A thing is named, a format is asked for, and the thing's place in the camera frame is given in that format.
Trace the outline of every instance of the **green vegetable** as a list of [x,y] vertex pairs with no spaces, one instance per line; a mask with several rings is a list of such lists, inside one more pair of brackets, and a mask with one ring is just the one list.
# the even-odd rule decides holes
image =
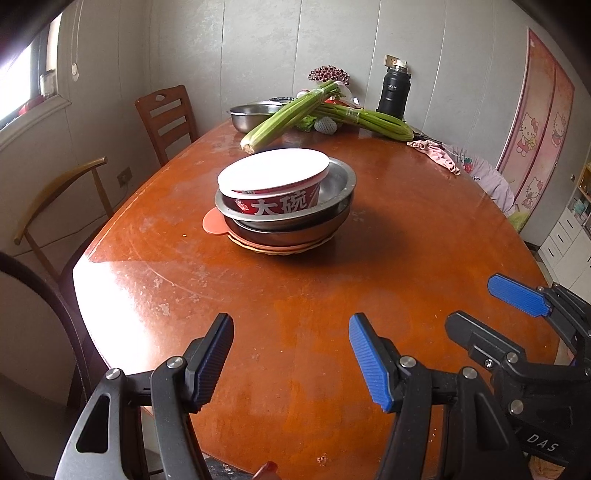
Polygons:
[[303,119],[301,119],[298,124],[295,126],[298,130],[302,130],[303,132],[311,132],[314,128],[314,122],[316,122],[316,117],[312,115],[306,115]]
[[297,125],[327,98],[338,93],[339,86],[334,80],[324,82],[318,88],[288,103],[271,118],[249,131],[240,141],[240,146],[246,153],[253,154],[260,151],[287,129]]
[[317,116],[328,116],[337,122],[343,122],[382,134],[385,137],[410,142],[413,130],[406,122],[380,112],[372,112],[364,108],[351,108],[335,103],[323,103],[313,112]]

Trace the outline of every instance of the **stacked bowls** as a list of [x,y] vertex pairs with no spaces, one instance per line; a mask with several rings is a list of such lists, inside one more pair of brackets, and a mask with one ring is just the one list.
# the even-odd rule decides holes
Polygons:
[[321,152],[285,148],[235,162],[218,183],[204,229],[256,252],[289,255],[332,238],[349,215],[356,176]]

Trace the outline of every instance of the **hello kitty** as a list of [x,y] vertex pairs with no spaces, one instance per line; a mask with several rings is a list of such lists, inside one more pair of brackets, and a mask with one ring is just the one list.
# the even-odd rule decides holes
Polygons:
[[535,204],[534,200],[542,194],[543,187],[544,182],[534,177],[525,188],[525,199],[521,204],[528,210],[531,210]]
[[566,128],[566,118],[556,112],[554,118],[554,129],[552,130],[552,144],[559,147],[564,136],[564,129]]
[[517,153],[525,157],[527,153],[535,147],[535,136],[538,134],[538,122],[535,118],[525,113],[521,125],[519,126],[521,139],[517,142]]

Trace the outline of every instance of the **orange tabletop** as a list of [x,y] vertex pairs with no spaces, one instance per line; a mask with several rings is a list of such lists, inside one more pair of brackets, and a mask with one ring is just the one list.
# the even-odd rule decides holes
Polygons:
[[[127,374],[182,354],[218,312],[232,315],[235,340],[213,400],[192,417],[205,452],[250,472],[274,460],[287,480],[372,479],[394,416],[372,403],[349,345],[355,312],[429,368],[476,366],[444,330],[460,309],[525,347],[531,361],[553,361],[549,325],[487,292],[497,272],[545,282],[468,175],[364,130],[291,132],[276,144],[338,158],[358,183],[331,241],[271,257],[201,225],[217,175],[246,156],[241,138],[226,122],[189,146],[119,209],[74,269],[92,339]],[[427,473],[440,440],[432,424]]]

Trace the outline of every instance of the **metal bowl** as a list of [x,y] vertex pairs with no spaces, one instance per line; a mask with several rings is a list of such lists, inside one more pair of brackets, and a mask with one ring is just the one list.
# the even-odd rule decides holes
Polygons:
[[238,220],[228,217],[224,218],[228,228],[232,232],[249,242],[269,247],[291,247],[293,245],[319,242],[335,233],[349,216],[352,200],[353,196],[350,195],[341,201],[337,205],[335,216],[326,221],[308,227],[282,232],[265,232],[264,230],[248,227]]
[[276,215],[247,215],[236,211],[234,200],[219,190],[216,192],[216,207],[224,216],[259,231],[291,231],[316,225],[335,216],[339,203],[353,193],[357,183],[355,172],[345,162],[335,158],[330,158],[329,161],[329,172],[320,182],[318,204],[314,207]]
[[281,107],[282,105],[278,102],[257,102],[235,106],[228,110],[228,113],[232,116],[234,128],[247,134],[257,125],[271,118]]

